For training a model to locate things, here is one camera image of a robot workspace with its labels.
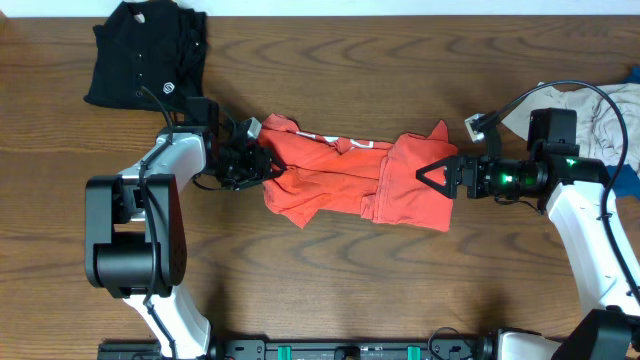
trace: white cloth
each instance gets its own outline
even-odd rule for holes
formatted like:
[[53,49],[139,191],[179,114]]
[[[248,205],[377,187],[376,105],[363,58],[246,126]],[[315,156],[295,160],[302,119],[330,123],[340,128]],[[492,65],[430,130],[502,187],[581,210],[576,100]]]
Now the white cloth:
[[[629,138],[625,163],[639,174],[640,85],[606,85],[599,88],[609,94],[624,116]],[[618,164],[622,151],[622,132],[618,118],[609,104],[593,90],[585,88],[561,92],[551,86],[538,90],[518,105],[502,123],[526,140],[531,111],[550,107],[577,112],[576,142],[580,145],[581,157],[600,159],[605,165]]]

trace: black garment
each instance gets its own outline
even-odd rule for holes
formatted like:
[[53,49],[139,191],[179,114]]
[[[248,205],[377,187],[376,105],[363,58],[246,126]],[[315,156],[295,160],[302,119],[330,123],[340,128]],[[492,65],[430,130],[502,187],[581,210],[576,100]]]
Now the black garment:
[[[144,22],[134,15],[142,14]],[[169,111],[185,111],[185,99],[202,96],[206,14],[170,0],[122,2],[104,25],[93,27],[98,59],[90,104],[158,111],[142,96],[146,86]]]

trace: folded red cloth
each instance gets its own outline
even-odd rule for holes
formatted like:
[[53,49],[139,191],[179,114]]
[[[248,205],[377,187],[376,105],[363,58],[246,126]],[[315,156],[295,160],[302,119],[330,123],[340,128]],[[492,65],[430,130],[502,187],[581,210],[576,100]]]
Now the folded red cloth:
[[[404,134],[390,144],[301,132],[292,120],[272,114],[259,141],[287,165],[282,176],[264,182],[265,203],[301,228],[324,209],[374,223],[449,230],[453,201],[416,179],[416,170],[458,151],[442,121],[429,137]],[[443,171],[427,176],[444,181]]]

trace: red fabric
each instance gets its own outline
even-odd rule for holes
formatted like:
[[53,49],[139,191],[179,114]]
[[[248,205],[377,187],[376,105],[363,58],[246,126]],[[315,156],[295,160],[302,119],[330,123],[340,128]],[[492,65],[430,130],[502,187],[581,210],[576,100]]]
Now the red fabric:
[[[395,144],[301,132],[272,114],[259,137],[287,165],[264,182],[265,203],[303,228],[320,209],[359,214],[374,223],[449,230],[453,201],[416,180],[416,170],[457,153],[440,122],[427,138],[404,134]],[[440,183],[442,171],[427,174]]]

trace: blue fabric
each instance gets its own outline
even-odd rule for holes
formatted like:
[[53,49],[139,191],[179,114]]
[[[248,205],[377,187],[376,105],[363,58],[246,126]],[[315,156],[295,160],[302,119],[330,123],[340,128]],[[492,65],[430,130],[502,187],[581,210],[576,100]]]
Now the blue fabric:
[[[609,172],[609,176],[613,176],[616,167],[607,166],[607,171]],[[616,183],[613,184],[613,191],[618,198],[633,195],[640,200],[640,178],[638,178],[638,174],[633,171],[631,166],[625,165],[622,167]]]
[[631,74],[624,79],[625,84],[640,84],[640,66],[634,66],[631,68]]

